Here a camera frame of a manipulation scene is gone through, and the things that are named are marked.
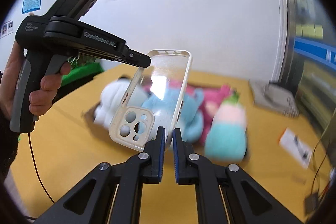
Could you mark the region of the left human hand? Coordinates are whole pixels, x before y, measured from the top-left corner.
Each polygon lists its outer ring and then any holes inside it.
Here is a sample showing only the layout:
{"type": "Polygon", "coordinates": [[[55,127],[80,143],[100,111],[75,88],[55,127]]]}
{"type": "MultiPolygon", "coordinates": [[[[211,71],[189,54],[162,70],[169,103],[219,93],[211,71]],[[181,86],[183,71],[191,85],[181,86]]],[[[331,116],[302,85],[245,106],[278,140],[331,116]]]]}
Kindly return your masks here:
{"type": "MultiPolygon", "coordinates": [[[[14,42],[1,78],[1,112],[6,119],[11,119],[15,87],[23,65],[23,60],[23,48],[21,48],[17,42],[14,42]]],[[[41,116],[48,112],[52,106],[52,100],[61,87],[62,77],[69,74],[70,70],[71,65],[65,62],[58,74],[48,75],[42,78],[41,88],[32,92],[29,96],[29,110],[32,114],[41,116]]]]}

